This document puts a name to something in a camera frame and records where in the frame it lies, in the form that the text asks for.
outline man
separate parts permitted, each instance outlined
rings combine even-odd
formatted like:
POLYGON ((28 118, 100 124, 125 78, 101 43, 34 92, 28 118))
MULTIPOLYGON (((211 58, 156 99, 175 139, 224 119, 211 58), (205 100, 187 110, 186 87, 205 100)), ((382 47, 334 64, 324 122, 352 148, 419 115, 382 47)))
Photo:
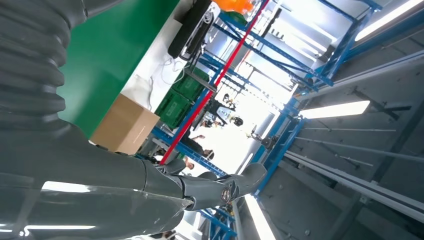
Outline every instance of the man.
POLYGON ((204 139, 205 136, 199 135, 193 138, 190 138, 190 130, 187 130, 187 132, 184 134, 184 136, 181 138, 181 143, 186 145, 187 147, 191 148, 196 153, 202 155, 203 157, 207 158, 208 160, 212 160, 215 157, 215 153, 213 150, 203 150, 203 147, 196 142, 197 139, 204 139))
POLYGON ((185 161, 185 166, 190 169, 193 170, 195 168, 194 163, 189 162, 189 158, 188 157, 184 157, 184 161, 185 161))

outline humanoid robot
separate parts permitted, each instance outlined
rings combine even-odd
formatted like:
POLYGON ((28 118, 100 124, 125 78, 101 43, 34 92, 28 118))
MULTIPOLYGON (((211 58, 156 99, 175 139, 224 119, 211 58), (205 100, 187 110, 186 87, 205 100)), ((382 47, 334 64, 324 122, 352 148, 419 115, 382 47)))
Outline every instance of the humanoid robot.
POLYGON ((0 239, 125 239, 166 232, 256 189, 266 170, 216 180, 166 175, 91 145, 58 117, 71 30, 120 0, 2 0, 0 239))

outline blue metal rack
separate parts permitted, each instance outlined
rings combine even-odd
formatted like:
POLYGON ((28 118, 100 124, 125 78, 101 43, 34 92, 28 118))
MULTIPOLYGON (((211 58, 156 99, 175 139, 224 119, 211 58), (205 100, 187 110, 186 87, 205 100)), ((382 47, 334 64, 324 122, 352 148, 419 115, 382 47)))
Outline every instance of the blue metal rack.
POLYGON ((281 160, 284 157, 284 154, 289 150, 290 146, 294 142, 296 136, 301 131, 303 125, 305 124, 305 119, 302 118, 299 123, 297 123, 297 126, 293 129, 293 131, 289 134, 289 137, 286 138, 285 135, 289 133, 290 129, 286 128, 281 137, 279 138, 278 142, 276 143, 275 147, 271 150, 269 153, 268 158, 266 161, 271 161, 271 165, 269 166, 268 173, 266 174, 265 178, 263 179, 263 182, 259 185, 257 188, 257 191, 255 195, 258 195, 264 187, 267 185, 268 181, 273 176, 274 172, 276 171, 278 164, 281 162, 281 160))
MULTIPOLYGON (((219 26, 218 24, 214 23, 213 26, 215 28, 217 28, 218 30, 220 30, 221 32, 223 32, 226 35, 228 35, 230 38, 232 38, 232 39, 234 39, 236 41, 240 41, 241 40, 241 38, 237 37, 236 35, 234 35, 233 33, 229 32, 229 31, 225 30, 223 27, 219 26)), ((264 54, 260 50, 256 49, 255 47, 253 47, 253 46, 251 46, 251 45, 249 45, 247 43, 244 43, 243 45, 246 48, 248 48, 249 50, 251 50, 252 52, 258 54, 259 56, 261 56, 262 58, 264 58, 268 62, 274 64, 275 66, 277 66, 278 68, 280 68, 281 70, 283 70, 284 72, 286 72, 287 74, 289 74, 292 78, 296 79, 299 82, 302 82, 304 85, 308 86, 309 88, 311 88, 311 89, 313 89, 315 91, 318 91, 317 88, 315 88, 313 85, 309 84, 303 77, 300 77, 299 75, 297 75, 296 73, 294 73, 293 71, 291 71, 290 69, 288 69, 287 67, 304 72, 303 69, 301 69, 299 67, 296 67, 296 66, 288 65, 286 63, 282 63, 282 62, 277 61, 277 60, 274 60, 271 57, 269 57, 268 55, 264 54)))
MULTIPOLYGON (((166 144, 170 145, 172 143, 172 137, 169 136, 166 132, 162 131, 158 127, 154 127, 151 131, 153 135, 164 141, 166 144)), ((213 163, 208 161, 206 158, 204 158, 202 155, 198 154, 197 152, 194 152, 191 148, 188 146, 178 143, 176 149, 186 155, 187 157, 193 159, 209 171, 216 174, 218 177, 222 177, 225 175, 228 175, 226 172, 221 170, 219 167, 215 166, 213 163)))
MULTIPOLYGON (((267 134, 267 137, 273 137, 275 136, 278 131, 280 130, 281 126, 283 125, 284 121, 287 119, 287 117, 290 114, 290 109, 293 109, 296 104, 296 99, 291 98, 288 103, 285 105, 285 108, 281 111, 280 116, 277 118, 277 120, 274 123, 274 126, 272 126, 271 130, 267 134)), ((251 159, 251 163, 258 163, 262 156, 264 155, 265 151, 267 149, 261 145, 260 148, 257 150, 257 152, 254 154, 254 156, 251 159)))
MULTIPOLYGON (((295 79, 299 83, 304 84, 310 90, 313 90, 316 92, 318 92, 318 87, 320 86, 323 86, 323 85, 333 86, 333 82, 331 81, 331 78, 334 76, 334 74, 340 68, 341 64, 344 62, 344 59, 347 57, 349 50, 352 48, 353 44, 355 43, 356 36, 369 22, 373 13, 382 9, 382 7, 379 4, 375 3, 372 0, 358 0, 360 2, 367 4, 369 6, 369 11, 365 15, 365 17, 363 17, 360 20, 357 20, 351 15, 347 14, 346 12, 342 11, 340 8, 336 7, 335 5, 333 5, 332 3, 326 0, 318 0, 318 1, 324 4, 325 6, 329 7, 330 9, 334 10, 335 12, 341 14, 342 16, 344 16, 345 18, 347 18, 348 20, 352 22, 351 27, 348 29, 346 35, 343 37, 340 44, 335 49, 334 54, 331 56, 329 61, 324 66, 313 70, 254 32, 250 33, 252 37, 254 37, 256 40, 258 40, 260 43, 264 44, 265 46, 269 47, 270 49, 274 50, 275 52, 279 53, 283 57, 287 58, 296 66, 283 63, 280 61, 276 61, 272 59, 271 57, 267 56, 266 54, 262 53, 260 50, 254 48, 253 46, 247 43, 244 44, 244 46, 246 46, 248 49, 250 49, 254 53, 258 54, 259 56, 263 57, 270 63, 274 64, 275 66, 277 66, 284 72, 288 73, 293 79, 295 79), (300 77, 299 75, 295 74, 289 69, 301 71, 301 72, 307 73, 307 75, 305 77, 300 77), (311 85, 308 82, 309 78, 316 78, 318 81, 314 85, 311 85)), ((229 37, 231 37, 232 39, 236 41, 240 41, 241 38, 239 37, 240 34, 237 31, 237 29, 239 31, 245 32, 246 27, 239 24, 238 22, 235 22, 232 18, 230 18, 226 14, 221 13, 219 15, 219 18, 228 26, 231 32, 217 24, 214 24, 213 26, 217 28, 218 30, 220 30, 221 32, 228 35, 229 37)))
POLYGON ((200 214, 210 221, 209 239, 210 240, 229 240, 236 237, 237 233, 232 229, 232 223, 235 219, 226 211, 220 208, 213 208, 217 212, 217 218, 209 209, 200 210, 200 214))
MULTIPOLYGON (((344 60, 348 56, 349 51, 350 51, 350 49, 352 48, 352 46, 355 42, 356 36, 364 28, 364 26, 369 22, 373 13, 382 9, 382 7, 380 5, 378 5, 377 3, 375 3, 372 0, 357 0, 357 1, 360 1, 360 2, 367 4, 369 6, 369 11, 366 13, 366 15, 362 19, 358 20, 358 19, 355 19, 354 17, 352 17, 351 15, 347 14, 346 12, 342 11, 341 9, 339 9, 338 7, 333 5, 332 3, 328 2, 327 0, 318 0, 318 1, 320 3, 322 3, 323 5, 327 6, 328 8, 334 10, 338 14, 341 14, 342 16, 344 16, 345 18, 347 18, 348 20, 350 20, 352 22, 352 25, 348 29, 346 35, 341 39, 341 42, 337 46, 337 48, 335 49, 332 57, 322 67, 315 69, 315 70, 311 69, 307 65, 303 64, 301 61, 292 57, 291 55, 289 55, 287 52, 283 51, 282 49, 276 47, 271 42, 267 41, 264 37, 261 37, 259 34, 255 33, 255 32, 251 32, 249 35, 251 37, 253 37, 254 39, 256 39, 257 41, 259 41, 260 43, 262 43, 264 46, 267 46, 268 48, 272 49, 273 51, 280 54, 284 58, 288 59, 290 62, 293 63, 293 65, 272 59, 271 57, 264 54, 259 49, 257 49, 256 47, 254 47, 250 44, 247 44, 247 43, 243 44, 249 50, 253 51, 254 53, 256 53, 259 56, 261 56, 262 58, 264 58, 265 60, 269 61, 271 64, 277 66, 282 71, 288 73, 289 76, 291 78, 293 78, 295 81, 297 81, 298 83, 302 83, 304 86, 308 87, 311 91, 316 91, 316 92, 318 91, 319 87, 322 86, 322 85, 333 86, 333 82, 332 82, 331 78, 338 71, 341 64, 344 62, 344 60), (306 76, 301 77, 301 76, 297 75, 296 73, 294 73, 292 70, 306 73, 306 76), (315 84, 313 84, 309 81, 309 79, 311 79, 311 78, 314 78, 314 79, 317 80, 317 81, 315 81, 315 84)), ((262 6, 264 4, 266 4, 267 2, 268 1, 264 0, 262 2, 262 6)), ((216 23, 214 23, 213 26, 216 29, 220 30, 221 32, 225 33, 230 38, 232 38, 236 41, 242 40, 242 34, 244 34, 244 32, 246 32, 248 27, 252 24, 252 23, 249 23, 247 26, 243 26, 243 25, 235 22, 228 15, 225 15, 225 14, 222 14, 222 13, 220 14, 219 17, 227 25, 229 31, 227 29, 224 29, 223 27, 217 25, 216 23)), ((214 76, 211 78, 211 80, 209 82, 209 84, 213 85, 215 83, 216 79, 219 77, 219 75, 220 75, 220 73, 221 73, 221 71, 224 67, 224 64, 221 61, 215 59, 214 57, 210 56, 207 53, 203 54, 198 62, 215 72, 214 76)), ((229 75, 224 76, 224 78, 229 80, 229 81, 232 81, 233 83, 235 83, 241 89, 246 89, 246 86, 249 85, 250 87, 252 87, 252 88, 254 88, 254 89, 256 89, 259 92, 264 94, 264 92, 258 86, 251 83, 248 79, 241 76, 240 74, 238 74, 234 70, 229 69, 228 74, 229 75), (243 81, 244 84, 242 85, 240 83, 235 82, 232 79, 232 76, 237 77, 239 80, 243 81)), ((184 125, 188 121, 189 116, 191 116, 193 114, 194 110, 197 108, 197 106, 199 106, 199 104, 205 98, 208 91, 209 91, 208 89, 205 89, 201 93, 200 97, 195 102, 190 113, 184 119, 182 125, 184 125)), ((294 98, 292 98, 287 103, 287 105, 284 107, 284 109, 281 110, 281 114, 278 117, 278 119, 277 119, 276 123, 274 124, 274 126, 272 127, 272 129, 270 130, 268 136, 276 135, 277 132, 279 131, 281 125, 285 122, 286 119, 288 119, 290 114, 293 113, 293 115, 295 115, 295 116, 298 115, 299 111, 295 108, 295 103, 296 103, 296 100, 294 98)), ((269 152, 269 155, 264 162, 265 166, 268 169, 268 174, 267 174, 265 180, 263 181, 263 183, 258 188, 258 191, 256 192, 256 194, 258 194, 265 187, 265 185, 267 184, 267 182, 269 181, 269 179, 273 175, 274 171, 276 170, 278 163, 282 160, 285 152, 289 149, 289 147, 293 143, 296 135, 299 133, 300 129, 302 128, 304 122, 305 122, 304 119, 301 119, 299 122, 291 121, 289 123, 288 127, 285 129, 285 131, 280 135, 280 138, 279 138, 276 146, 269 152)), ((161 140, 163 140, 167 144, 171 144, 174 140, 173 137, 171 137, 167 133, 163 132, 159 128, 153 129, 152 133, 155 134, 158 138, 160 138, 161 140)), ((187 155, 189 158, 193 159, 194 161, 198 162, 199 164, 201 164, 202 166, 204 166, 205 168, 207 168, 211 172, 217 174, 218 176, 221 177, 221 176, 226 175, 226 173, 224 171, 219 169, 214 164, 210 163, 203 156, 192 151, 190 148, 188 148, 184 144, 179 143, 178 146, 177 146, 177 150, 179 150, 183 154, 187 155)), ((258 162, 262 158, 265 151, 266 151, 265 147, 261 146, 259 148, 259 150, 256 152, 256 154, 254 155, 254 157, 252 158, 251 162, 252 163, 258 162)), ((208 219, 214 217, 207 210, 204 210, 201 213, 202 213, 202 215, 204 215, 204 217, 206 217, 208 219)), ((216 226, 219 226, 220 228, 222 228, 222 227, 225 226, 225 224, 223 224, 222 222, 220 224, 216 223, 216 226)), ((223 238, 223 236, 218 237, 217 234, 214 235, 214 238, 216 238, 216 239, 218 239, 218 238, 219 239, 226 239, 226 238, 223 238)))

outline red pole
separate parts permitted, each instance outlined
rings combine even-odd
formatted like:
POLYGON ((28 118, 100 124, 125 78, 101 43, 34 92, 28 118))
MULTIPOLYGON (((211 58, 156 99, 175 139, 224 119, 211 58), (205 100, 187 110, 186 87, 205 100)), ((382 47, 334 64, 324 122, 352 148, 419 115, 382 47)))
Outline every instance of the red pole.
MULTIPOLYGON (((238 45, 235 48, 234 52, 232 52, 231 57, 229 58, 228 62, 224 66, 221 74, 219 75, 218 79, 216 80, 215 87, 218 87, 218 85, 220 84, 221 80, 223 79, 223 77, 227 73, 228 69, 231 66, 231 63, 236 58, 237 53, 242 48, 243 44, 246 41, 246 38, 248 37, 248 35, 250 34, 250 32, 253 29, 253 26, 255 25, 256 21, 258 20, 258 17, 261 15, 262 10, 264 10, 265 6, 268 4, 269 1, 270 0, 265 0, 265 3, 262 4, 262 6, 260 7, 260 9, 258 11, 258 14, 250 22, 250 26, 247 28, 245 35, 243 36, 243 38, 241 39, 241 41, 238 43, 238 45)), ((179 132, 179 135, 176 136, 176 138, 172 142, 171 146, 169 147, 168 151, 166 151, 165 155, 163 156, 162 160, 160 161, 160 164, 161 165, 164 165, 165 164, 165 162, 167 161, 167 159, 170 156, 170 154, 172 153, 172 151, 175 149, 175 147, 177 146, 177 144, 180 142, 181 138, 183 138, 184 134, 187 132, 187 130, 189 129, 189 127, 192 125, 193 121, 195 120, 196 116, 199 114, 199 112, 203 109, 203 107, 206 105, 206 103, 208 102, 208 100, 211 98, 212 94, 213 94, 212 91, 209 91, 207 93, 207 95, 201 101, 200 105, 194 111, 193 115, 191 115, 191 117, 188 119, 187 123, 182 127, 181 132, 179 132)))

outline green table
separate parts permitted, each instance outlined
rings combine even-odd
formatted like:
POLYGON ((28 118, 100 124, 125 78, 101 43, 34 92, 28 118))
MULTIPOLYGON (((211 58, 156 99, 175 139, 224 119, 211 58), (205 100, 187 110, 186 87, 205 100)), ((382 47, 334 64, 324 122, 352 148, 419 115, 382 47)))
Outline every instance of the green table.
POLYGON ((125 0, 75 28, 61 118, 90 137, 130 78, 179 0, 125 0))

